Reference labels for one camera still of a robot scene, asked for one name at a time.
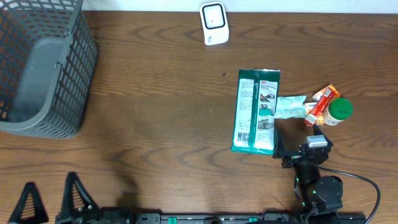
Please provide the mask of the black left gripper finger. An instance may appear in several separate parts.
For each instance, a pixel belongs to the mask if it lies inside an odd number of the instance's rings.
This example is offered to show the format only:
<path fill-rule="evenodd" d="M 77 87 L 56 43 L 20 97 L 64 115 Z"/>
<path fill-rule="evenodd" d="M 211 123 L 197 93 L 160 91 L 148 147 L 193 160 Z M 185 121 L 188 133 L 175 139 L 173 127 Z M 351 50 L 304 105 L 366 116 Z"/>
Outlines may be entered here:
<path fill-rule="evenodd" d="M 35 183 L 26 183 L 8 224 L 41 224 L 48 221 L 47 212 Z"/>
<path fill-rule="evenodd" d="M 93 223 L 99 206 L 84 188 L 76 172 L 69 172 L 65 181 L 60 223 Z"/>

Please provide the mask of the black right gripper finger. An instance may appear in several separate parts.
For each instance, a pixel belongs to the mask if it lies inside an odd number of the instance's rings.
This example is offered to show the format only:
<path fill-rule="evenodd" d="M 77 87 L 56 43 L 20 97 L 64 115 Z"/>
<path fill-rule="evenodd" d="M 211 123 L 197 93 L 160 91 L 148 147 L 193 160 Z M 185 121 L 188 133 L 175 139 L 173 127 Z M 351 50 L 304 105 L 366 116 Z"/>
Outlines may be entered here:
<path fill-rule="evenodd" d="M 285 155 L 285 146 L 283 143 L 282 135 L 280 131 L 277 129 L 276 130 L 276 145 L 275 145 L 275 155 L 276 156 L 284 156 Z"/>
<path fill-rule="evenodd" d="M 329 139 L 323 134 L 318 125 L 313 125 L 313 138 L 315 142 L 328 142 Z"/>

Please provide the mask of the green lidded white canister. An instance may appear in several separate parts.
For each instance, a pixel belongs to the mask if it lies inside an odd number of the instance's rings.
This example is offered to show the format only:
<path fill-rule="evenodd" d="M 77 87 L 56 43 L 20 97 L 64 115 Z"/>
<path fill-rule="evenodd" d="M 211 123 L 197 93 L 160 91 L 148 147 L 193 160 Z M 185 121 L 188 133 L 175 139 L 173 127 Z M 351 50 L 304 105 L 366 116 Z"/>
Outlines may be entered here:
<path fill-rule="evenodd" d="M 353 105 L 345 98 L 337 98 L 323 111 L 323 120 L 329 126 L 336 126 L 349 118 L 353 113 Z"/>

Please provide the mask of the orange snack packet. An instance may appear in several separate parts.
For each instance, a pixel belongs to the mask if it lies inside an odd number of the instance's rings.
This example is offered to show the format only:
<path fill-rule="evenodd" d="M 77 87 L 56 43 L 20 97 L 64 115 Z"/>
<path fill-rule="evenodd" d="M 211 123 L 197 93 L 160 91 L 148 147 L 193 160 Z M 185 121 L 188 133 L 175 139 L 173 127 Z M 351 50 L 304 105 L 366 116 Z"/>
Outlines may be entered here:
<path fill-rule="evenodd" d="M 334 95 L 334 97 L 332 98 L 332 101 L 335 100 L 335 99 L 337 99 L 337 98 L 340 98 L 340 97 L 341 97 L 341 95 L 340 95 L 340 93 L 337 91 L 337 89 L 336 89 L 332 84 L 329 84 L 328 86 L 324 87 L 324 88 L 321 89 L 320 91 L 316 92 L 316 93 L 312 96 L 312 98 L 313 98 L 315 101 L 319 101 L 319 100 L 322 98 L 323 94 L 326 92 L 326 90 L 327 90 L 328 88 L 335 92 L 335 95 Z"/>

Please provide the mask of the red stick packet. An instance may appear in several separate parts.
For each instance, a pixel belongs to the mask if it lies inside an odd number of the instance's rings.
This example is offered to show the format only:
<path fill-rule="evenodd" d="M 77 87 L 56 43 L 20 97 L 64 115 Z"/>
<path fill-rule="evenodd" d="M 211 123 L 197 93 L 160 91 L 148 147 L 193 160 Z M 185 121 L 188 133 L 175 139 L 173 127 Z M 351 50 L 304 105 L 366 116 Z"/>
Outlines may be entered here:
<path fill-rule="evenodd" d="M 307 126 L 313 126 L 320 116 L 320 113 L 322 113 L 324 109 L 330 104 L 330 102 L 335 98 L 336 94 L 337 91 L 334 88 L 331 88 L 330 86 L 327 87 L 318 103 L 305 117 L 304 123 Z"/>

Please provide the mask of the mint green wipes pack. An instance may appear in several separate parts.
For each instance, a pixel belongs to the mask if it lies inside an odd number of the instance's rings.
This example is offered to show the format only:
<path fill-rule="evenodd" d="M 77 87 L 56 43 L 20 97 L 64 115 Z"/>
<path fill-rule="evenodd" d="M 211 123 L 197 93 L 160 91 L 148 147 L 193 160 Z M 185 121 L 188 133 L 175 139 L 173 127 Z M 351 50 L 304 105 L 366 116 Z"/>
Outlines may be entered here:
<path fill-rule="evenodd" d="M 305 95 L 279 96 L 277 98 L 275 119 L 305 118 L 307 112 L 304 106 Z"/>

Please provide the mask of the white green package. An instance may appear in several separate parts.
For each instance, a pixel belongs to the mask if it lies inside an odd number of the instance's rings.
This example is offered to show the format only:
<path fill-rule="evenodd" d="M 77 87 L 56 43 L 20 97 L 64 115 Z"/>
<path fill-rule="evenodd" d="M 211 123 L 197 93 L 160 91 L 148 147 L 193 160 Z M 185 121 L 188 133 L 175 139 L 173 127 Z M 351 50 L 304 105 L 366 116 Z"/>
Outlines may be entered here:
<path fill-rule="evenodd" d="M 271 155 L 277 145 L 275 114 L 280 71 L 240 69 L 231 151 Z"/>

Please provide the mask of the orange tissue packet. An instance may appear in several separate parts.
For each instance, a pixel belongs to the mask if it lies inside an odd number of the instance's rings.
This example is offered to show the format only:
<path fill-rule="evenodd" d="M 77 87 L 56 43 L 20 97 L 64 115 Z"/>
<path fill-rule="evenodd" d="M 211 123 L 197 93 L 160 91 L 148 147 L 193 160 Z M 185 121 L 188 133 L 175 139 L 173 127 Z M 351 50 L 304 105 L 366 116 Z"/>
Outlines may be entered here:
<path fill-rule="evenodd" d="M 305 103 L 304 107 L 305 107 L 306 114 L 309 114 L 311 112 L 311 110 L 314 109 L 314 107 L 316 105 L 317 105 L 317 102 Z M 317 125 L 325 124 L 322 113 L 320 113 L 319 116 L 317 117 L 316 124 Z"/>

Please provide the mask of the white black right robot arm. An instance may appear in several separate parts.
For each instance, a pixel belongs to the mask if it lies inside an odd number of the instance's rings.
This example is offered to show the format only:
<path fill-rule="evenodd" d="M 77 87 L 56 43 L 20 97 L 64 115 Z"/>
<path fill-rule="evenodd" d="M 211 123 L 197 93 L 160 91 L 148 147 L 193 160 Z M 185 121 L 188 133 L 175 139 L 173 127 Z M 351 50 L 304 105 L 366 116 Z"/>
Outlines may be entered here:
<path fill-rule="evenodd" d="M 282 135 L 276 132 L 276 145 L 272 157 L 282 160 L 282 168 L 295 170 L 295 195 L 303 203 L 303 208 L 295 212 L 293 218 L 299 223 L 321 223 L 325 219 L 336 218 L 336 212 L 343 206 L 343 182 L 333 175 L 321 176 L 319 165 L 328 159 L 333 143 L 317 125 L 313 135 L 306 138 L 296 151 L 285 149 Z"/>

